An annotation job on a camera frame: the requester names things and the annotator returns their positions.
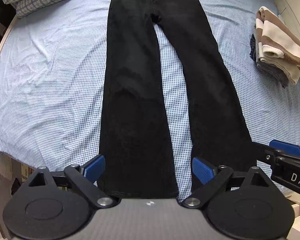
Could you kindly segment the black jeans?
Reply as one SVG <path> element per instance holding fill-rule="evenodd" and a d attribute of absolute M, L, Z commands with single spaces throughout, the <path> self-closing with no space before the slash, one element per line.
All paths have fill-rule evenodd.
<path fill-rule="evenodd" d="M 199 0 L 111 0 L 98 187 L 120 198 L 178 195 L 162 91 L 158 25 L 183 65 L 192 157 L 247 171 L 252 140 Z"/>

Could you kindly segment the folded grey garment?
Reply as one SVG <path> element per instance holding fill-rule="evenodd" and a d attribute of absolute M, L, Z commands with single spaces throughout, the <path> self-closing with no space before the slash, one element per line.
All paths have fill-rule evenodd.
<path fill-rule="evenodd" d="M 256 66 L 272 76 L 281 84 L 283 88 L 286 88 L 289 85 L 288 77 L 280 68 L 277 68 L 277 66 L 275 66 L 274 64 L 264 63 L 260 59 L 257 59 Z"/>

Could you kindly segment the blue checkered bed sheet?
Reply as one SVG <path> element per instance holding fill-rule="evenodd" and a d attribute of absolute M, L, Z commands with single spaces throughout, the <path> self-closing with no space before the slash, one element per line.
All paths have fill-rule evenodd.
<path fill-rule="evenodd" d="M 300 80 L 256 68 L 250 37 L 273 0 L 199 0 L 253 141 L 300 145 Z M 98 154 L 110 0 L 66 0 L 17 21 L 0 52 L 0 151 L 61 171 Z"/>

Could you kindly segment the brown white striped sweater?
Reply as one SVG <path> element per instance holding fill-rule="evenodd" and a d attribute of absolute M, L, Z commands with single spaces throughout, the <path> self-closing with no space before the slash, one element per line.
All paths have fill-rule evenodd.
<path fill-rule="evenodd" d="M 300 40 L 267 7 L 256 13 L 256 60 L 274 64 L 297 84 L 300 78 Z"/>

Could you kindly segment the folded dark knit garment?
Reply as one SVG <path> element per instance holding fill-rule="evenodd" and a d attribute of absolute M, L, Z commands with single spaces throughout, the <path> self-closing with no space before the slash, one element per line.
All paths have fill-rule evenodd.
<path fill-rule="evenodd" d="M 250 38 L 250 57 L 256 61 L 256 40 L 254 34 L 252 34 Z"/>

